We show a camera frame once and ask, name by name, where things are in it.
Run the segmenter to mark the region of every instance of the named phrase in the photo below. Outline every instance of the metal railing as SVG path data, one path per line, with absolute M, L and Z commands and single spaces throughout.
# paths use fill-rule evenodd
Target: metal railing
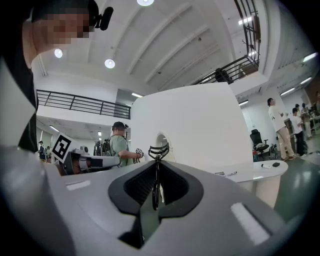
M 254 0 L 234 0 L 234 3 L 242 22 L 245 38 L 245 41 L 242 40 L 242 42 L 246 44 L 246 54 L 254 56 L 253 61 L 259 65 L 261 32 L 255 2 Z
M 196 81 L 193 85 L 220 82 L 232 84 L 234 81 L 258 71 L 258 68 L 259 66 L 253 59 L 245 55 L 228 65 L 217 68 L 215 71 Z
M 131 107 L 96 98 L 48 90 L 36 90 L 39 105 L 130 119 Z
M 244 40 L 246 45 L 246 55 L 235 61 L 217 68 L 215 71 L 207 74 L 197 80 L 193 85 L 227 82 L 232 84 L 234 81 L 244 78 L 259 69 L 260 62 L 260 23 L 259 15 L 254 0 L 234 0 L 238 9 L 244 31 Z

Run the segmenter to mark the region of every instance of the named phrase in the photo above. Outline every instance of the white table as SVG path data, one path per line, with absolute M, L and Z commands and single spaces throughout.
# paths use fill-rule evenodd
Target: white table
M 270 169 L 261 167 L 262 164 L 272 166 L 279 163 L 278 167 Z M 275 207 L 280 186 L 280 177 L 288 170 L 288 164 L 284 161 L 269 160 L 254 162 L 251 168 L 247 164 L 219 167 L 219 171 L 226 175 L 237 171 L 237 174 L 226 176 L 227 179 L 238 183 L 241 187 L 254 193 L 258 198 L 268 204 L 271 208 Z

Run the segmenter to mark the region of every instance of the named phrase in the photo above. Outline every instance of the backpack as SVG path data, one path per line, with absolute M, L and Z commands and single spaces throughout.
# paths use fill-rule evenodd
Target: backpack
M 110 138 L 107 139 L 107 141 L 105 141 L 102 146 L 102 152 L 105 152 L 105 155 L 107 157 L 111 157 Z
M 271 145 L 271 147 L 269 149 L 269 158 L 270 158 L 270 160 L 278 159 L 278 150 L 277 150 L 276 144 Z

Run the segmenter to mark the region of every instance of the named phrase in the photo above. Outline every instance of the green floor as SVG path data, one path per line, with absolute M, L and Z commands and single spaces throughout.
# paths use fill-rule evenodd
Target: green floor
M 320 150 L 320 130 L 307 144 L 312 154 L 287 161 L 288 170 L 281 176 L 274 210 L 286 222 L 306 213 L 320 185 L 320 155 L 315 152 Z

